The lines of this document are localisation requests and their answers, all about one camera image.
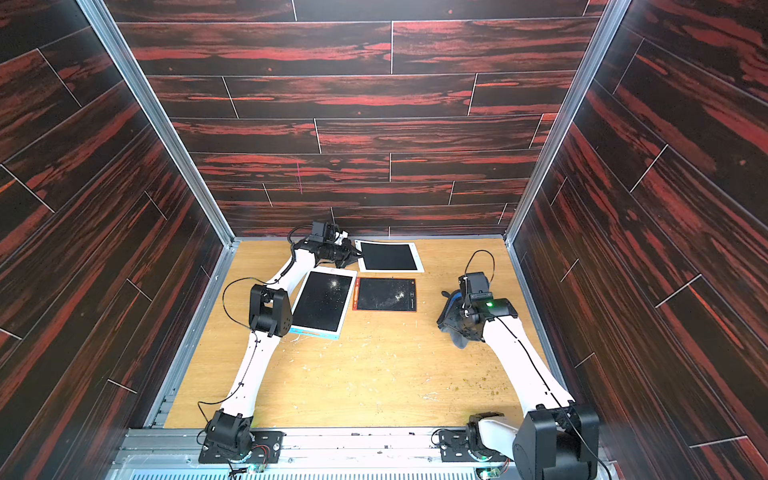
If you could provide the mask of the dark grey wiping cloth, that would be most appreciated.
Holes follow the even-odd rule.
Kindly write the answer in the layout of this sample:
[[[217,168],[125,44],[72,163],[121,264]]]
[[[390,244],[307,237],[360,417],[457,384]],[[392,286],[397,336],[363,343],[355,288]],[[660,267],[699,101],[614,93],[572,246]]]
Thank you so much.
[[[483,325],[465,315],[461,291],[442,291],[441,295],[446,303],[437,319],[438,330],[447,333],[459,349],[464,349],[470,342],[482,342]]]

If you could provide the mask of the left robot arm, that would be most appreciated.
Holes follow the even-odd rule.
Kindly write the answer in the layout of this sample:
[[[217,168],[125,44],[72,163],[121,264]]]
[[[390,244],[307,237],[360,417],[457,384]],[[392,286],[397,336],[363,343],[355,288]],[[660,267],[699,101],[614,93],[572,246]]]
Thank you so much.
[[[290,295],[310,271],[322,261],[345,267],[357,261],[360,252],[344,231],[330,235],[312,233],[292,242],[291,257],[266,282],[251,288],[248,346],[230,389],[220,408],[207,421],[202,452],[218,462],[243,463],[254,452],[269,451],[251,434],[256,398],[269,361],[293,322]]]

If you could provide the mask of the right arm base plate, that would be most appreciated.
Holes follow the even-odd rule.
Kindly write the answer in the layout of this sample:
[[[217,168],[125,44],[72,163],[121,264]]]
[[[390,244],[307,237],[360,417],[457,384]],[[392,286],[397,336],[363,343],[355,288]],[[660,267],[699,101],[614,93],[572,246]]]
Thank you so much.
[[[438,449],[443,463],[502,463],[511,459],[502,453],[473,447],[465,427],[438,428],[430,436],[432,445]]]

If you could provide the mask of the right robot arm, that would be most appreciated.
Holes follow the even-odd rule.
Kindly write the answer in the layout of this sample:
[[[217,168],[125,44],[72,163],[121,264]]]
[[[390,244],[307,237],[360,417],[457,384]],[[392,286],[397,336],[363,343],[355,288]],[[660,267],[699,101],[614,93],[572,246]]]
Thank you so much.
[[[511,303],[488,295],[469,300],[460,291],[444,295],[438,328],[460,348],[471,342],[490,347],[523,413],[518,427],[500,412],[472,415],[466,425],[467,453],[478,461],[504,456],[522,479],[595,479],[599,416],[552,375]]]

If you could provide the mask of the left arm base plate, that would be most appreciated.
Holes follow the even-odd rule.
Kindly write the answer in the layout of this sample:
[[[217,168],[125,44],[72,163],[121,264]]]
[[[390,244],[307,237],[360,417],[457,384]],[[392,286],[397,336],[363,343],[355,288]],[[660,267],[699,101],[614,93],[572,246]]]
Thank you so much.
[[[284,437],[283,431],[252,429],[233,445],[206,438],[198,462],[231,466],[276,464],[283,449]]]

